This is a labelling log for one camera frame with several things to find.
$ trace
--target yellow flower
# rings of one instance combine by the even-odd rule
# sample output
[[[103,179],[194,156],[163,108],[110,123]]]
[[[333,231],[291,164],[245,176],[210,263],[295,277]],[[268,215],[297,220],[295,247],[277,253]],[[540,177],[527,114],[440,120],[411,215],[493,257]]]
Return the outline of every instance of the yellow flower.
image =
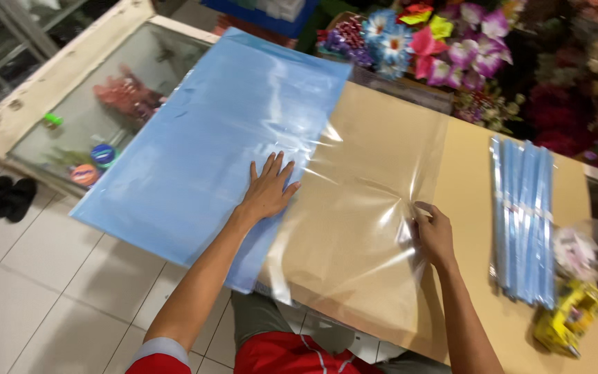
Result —
[[[450,37],[451,31],[454,29],[453,23],[447,21],[446,18],[439,16],[434,16],[428,26],[431,27],[435,40]]]
[[[431,16],[432,12],[423,12],[417,13],[413,15],[406,15],[401,17],[401,21],[407,23],[408,25],[416,25],[417,23],[422,23],[428,21],[428,18]]]

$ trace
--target blue lid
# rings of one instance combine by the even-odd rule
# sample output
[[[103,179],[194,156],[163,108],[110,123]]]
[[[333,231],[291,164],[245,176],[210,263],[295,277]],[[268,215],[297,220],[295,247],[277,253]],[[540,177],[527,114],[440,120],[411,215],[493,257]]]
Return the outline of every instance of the blue lid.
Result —
[[[97,164],[109,164],[114,161],[115,151],[108,144],[99,144],[94,147],[91,156]]]

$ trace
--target white tile floor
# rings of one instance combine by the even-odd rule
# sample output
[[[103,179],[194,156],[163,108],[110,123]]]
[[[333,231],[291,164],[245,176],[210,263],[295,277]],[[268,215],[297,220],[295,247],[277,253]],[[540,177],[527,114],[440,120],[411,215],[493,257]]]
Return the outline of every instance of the white tile floor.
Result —
[[[14,174],[0,167],[0,175]],[[123,373],[186,270],[68,217],[76,200],[41,186],[18,224],[0,219],[0,373]],[[196,374],[232,373],[223,289],[189,355]],[[297,333],[375,362],[402,350],[280,305]]]

